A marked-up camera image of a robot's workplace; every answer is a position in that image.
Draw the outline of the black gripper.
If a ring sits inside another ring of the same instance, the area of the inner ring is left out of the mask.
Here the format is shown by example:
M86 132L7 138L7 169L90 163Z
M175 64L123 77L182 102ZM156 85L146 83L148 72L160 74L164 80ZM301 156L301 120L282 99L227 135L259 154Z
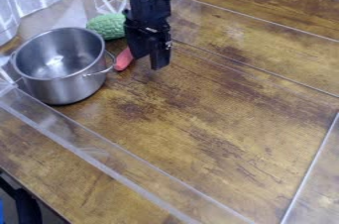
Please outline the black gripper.
M171 0L130 0L124 16L124 32L134 58L150 54L151 68L163 68L171 61L172 40L167 22Z

